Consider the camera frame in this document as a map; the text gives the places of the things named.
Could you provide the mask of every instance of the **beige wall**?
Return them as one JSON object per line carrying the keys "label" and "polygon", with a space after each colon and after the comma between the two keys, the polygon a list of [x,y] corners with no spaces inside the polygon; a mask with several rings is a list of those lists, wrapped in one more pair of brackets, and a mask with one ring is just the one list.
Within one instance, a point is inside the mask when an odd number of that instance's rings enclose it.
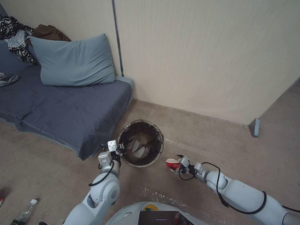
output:
{"label": "beige wall", "polygon": [[106,33],[115,71],[121,75],[111,0],[0,0],[9,16],[33,28],[53,25],[72,41]]}
{"label": "beige wall", "polygon": [[135,98],[249,124],[299,77],[299,0],[116,0],[116,11]]}

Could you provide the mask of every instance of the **plastic bottle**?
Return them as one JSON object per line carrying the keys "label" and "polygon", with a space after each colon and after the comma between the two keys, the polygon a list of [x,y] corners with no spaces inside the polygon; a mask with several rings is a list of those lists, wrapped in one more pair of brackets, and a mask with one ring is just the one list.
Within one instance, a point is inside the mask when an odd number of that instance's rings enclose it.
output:
{"label": "plastic bottle", "polygon": [[12,221],[11,225],[24,225],[32,214],[34,206],[37,204],[37,202],[38,201],[35,199],[31,200],[30,205]]}

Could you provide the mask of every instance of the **bottle cap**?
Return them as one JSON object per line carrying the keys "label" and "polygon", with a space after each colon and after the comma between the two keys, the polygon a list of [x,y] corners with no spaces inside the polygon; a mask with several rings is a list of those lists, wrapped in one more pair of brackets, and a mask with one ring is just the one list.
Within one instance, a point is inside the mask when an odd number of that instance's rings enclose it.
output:
{"label": "bottle cap", "polygon": [[33,205],[35,205],[35,204],[37,204],[37,200],[35,200],[35,199],[33,199],[33,200],[31,200],[31,202],[30,203],[32,203]]}

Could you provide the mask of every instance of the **red cup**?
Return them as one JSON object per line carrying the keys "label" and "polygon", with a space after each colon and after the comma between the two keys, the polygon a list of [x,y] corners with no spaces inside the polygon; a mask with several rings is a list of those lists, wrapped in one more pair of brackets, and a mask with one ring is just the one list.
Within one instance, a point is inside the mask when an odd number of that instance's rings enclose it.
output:
{"label": "red cup", "polygon": [[181,162],[181,159],[179,160],[175,160],[175,159],[167,159],[166,160],[166,163],[167,163],[167,166],[169,167],[169,169],[173,172],[176,172],[176,170],[179,169],[180,167],[180,163]]}

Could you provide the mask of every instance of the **brown clothing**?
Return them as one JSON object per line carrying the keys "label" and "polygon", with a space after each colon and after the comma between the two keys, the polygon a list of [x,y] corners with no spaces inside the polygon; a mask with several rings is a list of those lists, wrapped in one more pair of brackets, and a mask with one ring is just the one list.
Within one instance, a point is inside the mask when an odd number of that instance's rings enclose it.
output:
{"label": "brown clothing", "polygon": [[51,25],[46,26],[40,24],[37,28],[33,29],[32,36],[46,40],[71,41],[63,32]]}

